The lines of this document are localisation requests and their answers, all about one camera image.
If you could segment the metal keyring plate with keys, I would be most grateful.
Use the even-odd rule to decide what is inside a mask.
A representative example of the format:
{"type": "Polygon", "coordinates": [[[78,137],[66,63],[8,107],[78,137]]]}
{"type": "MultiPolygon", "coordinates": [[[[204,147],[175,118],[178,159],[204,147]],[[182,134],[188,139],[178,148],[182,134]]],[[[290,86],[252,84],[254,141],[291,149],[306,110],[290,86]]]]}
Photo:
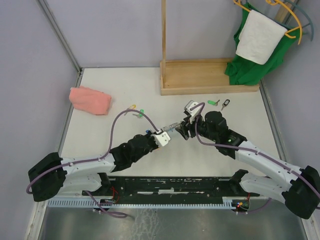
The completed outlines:
{"type": "Polygon", "coordinates": [[[177,127],[180,126],[179,122],[175,122],[172,123],[170,125],[164,126],[164,127],[160,127],[160,128],[156,128],[156,126],[154,124],[151,125],[153,128],[153,131],[151,129],[147,129],[145,131],[146,134],[156,134],[159,135],[163,132],[173,132],[177,127]]]}

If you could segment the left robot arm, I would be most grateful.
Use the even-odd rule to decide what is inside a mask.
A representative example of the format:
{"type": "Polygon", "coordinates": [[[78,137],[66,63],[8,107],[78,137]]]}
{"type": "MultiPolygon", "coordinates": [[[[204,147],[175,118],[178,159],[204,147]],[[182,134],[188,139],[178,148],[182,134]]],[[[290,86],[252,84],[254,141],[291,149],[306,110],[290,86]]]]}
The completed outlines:
{"type": "Polygon", "coordinates": [[[167,132],[148,132],[135,135],[105,155],[80,159],[60,157],[58,152],[49,153],[28,171],[30,184],[26,192],[35,202],[56,196],[81,196],[87,192],[106,195],[111,189],[108,174],[130,168],[170,140],[167,132]]]}

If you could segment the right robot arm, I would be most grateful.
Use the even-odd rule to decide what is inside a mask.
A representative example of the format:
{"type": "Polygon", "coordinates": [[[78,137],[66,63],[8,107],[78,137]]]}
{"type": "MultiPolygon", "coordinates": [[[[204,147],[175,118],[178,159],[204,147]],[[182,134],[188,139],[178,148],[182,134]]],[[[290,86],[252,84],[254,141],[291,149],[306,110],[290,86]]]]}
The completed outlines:
{"type": "Polygon", "coordinates": [[[176,127],[185,140],[196,137],[210,140],[210,146],[223,155],[259,170],[257,176],[238,170],[231,178],[229,189],[236,196],[244,192],[259,194],[283,203],[293,214],[309,219],[320,207],[320,175],[307,166],[301,168],[271,155],[253,145],[246,137],[231,130],[219,111],[187,115],[176,127]]]}

